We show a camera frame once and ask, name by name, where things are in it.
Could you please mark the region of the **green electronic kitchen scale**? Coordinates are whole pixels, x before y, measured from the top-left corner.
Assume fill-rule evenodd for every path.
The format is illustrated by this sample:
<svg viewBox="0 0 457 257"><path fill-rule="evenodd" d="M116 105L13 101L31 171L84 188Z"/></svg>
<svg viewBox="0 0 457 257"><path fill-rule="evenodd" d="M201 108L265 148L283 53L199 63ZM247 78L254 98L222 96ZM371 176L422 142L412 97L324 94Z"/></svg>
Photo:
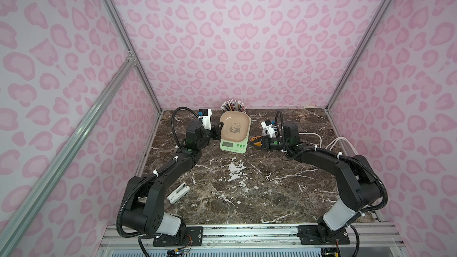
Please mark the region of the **green electronic kitchen scale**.
<svg viewBox="0 0 457 257"><path fill-rule="evenodd" d="M220 149L222 151L234 152L234 153L245 153L248 145L248 138L241 142L233 142L221 139Z"/></svg>

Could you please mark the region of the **orange power strip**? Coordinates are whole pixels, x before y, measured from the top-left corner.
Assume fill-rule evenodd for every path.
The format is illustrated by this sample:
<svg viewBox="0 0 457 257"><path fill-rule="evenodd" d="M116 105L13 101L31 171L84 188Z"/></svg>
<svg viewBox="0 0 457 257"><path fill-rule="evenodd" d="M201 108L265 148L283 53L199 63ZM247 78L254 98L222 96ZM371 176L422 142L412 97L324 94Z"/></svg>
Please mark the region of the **orange power strip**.
<svg viewBox="0 0 457 257"><path fill-rule="evenodd" d="M263 137L263 136L256 136L256 137L253 137L253 138L251 138L251 142L256 141L256 140L258 140L258 139L261 140L262 137Z"/></svg>

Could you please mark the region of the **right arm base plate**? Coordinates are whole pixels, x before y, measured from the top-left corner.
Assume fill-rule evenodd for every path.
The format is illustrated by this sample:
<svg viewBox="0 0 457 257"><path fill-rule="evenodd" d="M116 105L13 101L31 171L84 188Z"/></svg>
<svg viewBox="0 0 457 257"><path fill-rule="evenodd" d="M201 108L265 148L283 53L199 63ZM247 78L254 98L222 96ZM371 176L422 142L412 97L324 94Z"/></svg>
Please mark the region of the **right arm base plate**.
<svg viewBox="0 0 457 257"><path fill-rule="evenodd" d="M297 237L301 245L349 245L350 239L343 227L332 231L325 224L298 226Z"/></svg>

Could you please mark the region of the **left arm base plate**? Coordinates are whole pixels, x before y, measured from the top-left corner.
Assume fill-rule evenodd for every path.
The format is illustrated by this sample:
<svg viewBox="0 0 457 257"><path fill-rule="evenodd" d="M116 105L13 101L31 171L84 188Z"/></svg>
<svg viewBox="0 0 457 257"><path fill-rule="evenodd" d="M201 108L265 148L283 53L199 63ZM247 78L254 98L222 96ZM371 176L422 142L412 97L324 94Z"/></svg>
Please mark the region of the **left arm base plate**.
<svg viewBox="0 0 457 257"><path fill-rule="evenodd" d="M154 247L201 246L204 228L201 226L181 227L174 236L162 234L153 241Z"/></svg>

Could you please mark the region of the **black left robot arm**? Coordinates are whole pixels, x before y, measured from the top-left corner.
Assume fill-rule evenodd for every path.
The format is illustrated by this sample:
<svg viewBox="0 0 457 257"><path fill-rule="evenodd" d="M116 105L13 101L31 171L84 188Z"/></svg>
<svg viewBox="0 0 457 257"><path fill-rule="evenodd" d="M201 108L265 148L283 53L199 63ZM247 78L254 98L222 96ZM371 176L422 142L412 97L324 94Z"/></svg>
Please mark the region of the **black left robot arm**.
<svg viewBox="0 0 457 257"><path fill-rule="evenodd" d="M177 138L174 118L179 111L195 116L186 129L183 141ZM185 239L185 222L165 213L164 202L168 188L184 173L194 168L202 157L202 150L213 140L221 139L223 123L211 123L212 111L195 112L178 107L171 117L171 129L177 142L173 157L161 168L146 177L132 177L126 187L116 218L117 233L123 238L170 236L177 242Z"/></svg>

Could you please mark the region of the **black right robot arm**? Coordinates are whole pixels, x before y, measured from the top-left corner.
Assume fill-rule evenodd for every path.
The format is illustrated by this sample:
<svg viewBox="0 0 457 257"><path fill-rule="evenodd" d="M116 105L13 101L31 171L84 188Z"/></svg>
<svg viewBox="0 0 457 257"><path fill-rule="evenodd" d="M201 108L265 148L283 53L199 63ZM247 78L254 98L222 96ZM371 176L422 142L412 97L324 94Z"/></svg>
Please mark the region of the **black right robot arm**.
<svg viewBox="0 0 457 257"><path fill-rule="evenodd" d="M251 146L279 151L286 161L310 164L335 177L339 198L317 221L322 235L336 233L363 214L387 205L386 186L365 157L350 157L303 142L297 125L284 121L281 111L274 121L264 121L262 127L264 135L251 139Z"/></svg>

